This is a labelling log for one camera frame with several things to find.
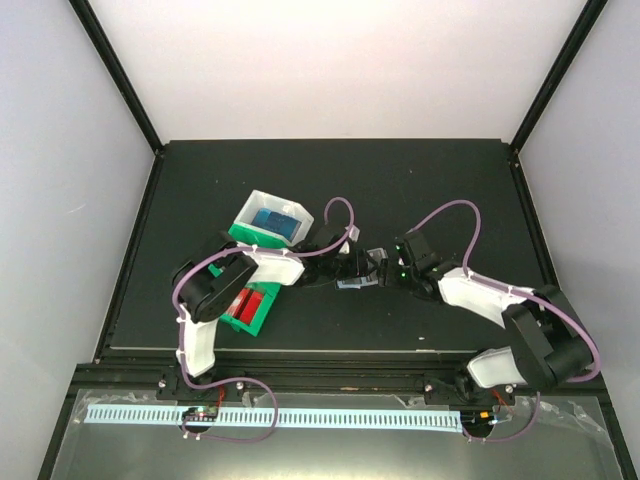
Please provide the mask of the red credit card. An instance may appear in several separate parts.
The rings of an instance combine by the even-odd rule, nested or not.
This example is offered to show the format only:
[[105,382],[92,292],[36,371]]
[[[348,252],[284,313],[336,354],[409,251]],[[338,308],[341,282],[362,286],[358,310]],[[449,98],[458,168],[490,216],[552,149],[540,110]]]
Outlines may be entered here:
[[233,300],[226,314],[244,325],[250,325],[264,297],[265,294],[263,292],[245,287]]

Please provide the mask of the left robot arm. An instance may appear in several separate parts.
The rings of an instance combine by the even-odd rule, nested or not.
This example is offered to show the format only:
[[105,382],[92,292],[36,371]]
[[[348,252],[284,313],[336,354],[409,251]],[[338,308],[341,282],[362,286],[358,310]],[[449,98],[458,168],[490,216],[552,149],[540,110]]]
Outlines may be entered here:
[[357,251],[359,229],[327,222],[309,240],[292,247],[243,243],[218,231],[172,277],[172,303],[179,324],[179,386],[193,399],[214,388],[214,344],[218,323],[229,318],[255,334],[283,287],[311,286],[322,278],[342,280],[368,270]]

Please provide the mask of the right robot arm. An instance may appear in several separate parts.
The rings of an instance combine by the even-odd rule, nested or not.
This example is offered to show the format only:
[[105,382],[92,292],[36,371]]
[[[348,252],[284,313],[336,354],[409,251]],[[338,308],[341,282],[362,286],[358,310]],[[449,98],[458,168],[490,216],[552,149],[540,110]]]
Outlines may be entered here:
[[418,231],[400,237],[395,252],[379,261],[380,286],[464,309],[506,334],[505,347],[478,353],[457,374],[454,388],[461,400],[479,402],[500,385],[544,390],[583,382],[596,372],[597,347],[558,288],[516,287],[444,261]]

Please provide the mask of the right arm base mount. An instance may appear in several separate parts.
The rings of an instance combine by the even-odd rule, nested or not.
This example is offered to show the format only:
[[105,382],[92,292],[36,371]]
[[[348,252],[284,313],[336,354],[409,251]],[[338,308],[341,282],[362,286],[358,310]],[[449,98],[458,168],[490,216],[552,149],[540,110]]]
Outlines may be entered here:
[[434,370],[423,375],[423,394],[429,403],[455,406],[493,406],[496,391],[478,386],[470,375],[454,370]]

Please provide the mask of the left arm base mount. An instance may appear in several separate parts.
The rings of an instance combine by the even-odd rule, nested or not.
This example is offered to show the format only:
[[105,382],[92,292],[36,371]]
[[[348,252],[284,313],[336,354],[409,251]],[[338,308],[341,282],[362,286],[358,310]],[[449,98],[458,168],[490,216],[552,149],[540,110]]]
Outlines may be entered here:
[[178,366],[164,369],[156,388],[156,398],[158,400],[174,400],[178,403],[211,403],[218,400],[239,399],[245,390],[251,389],[251,383],[245,377],[233,377],[228,383],[216,387],[210,387],[211,383],[221,380],[215,373],[205,373],[198,378],[187,376],[187,378],[191,383],[197,385],[197,388],[185,380]]

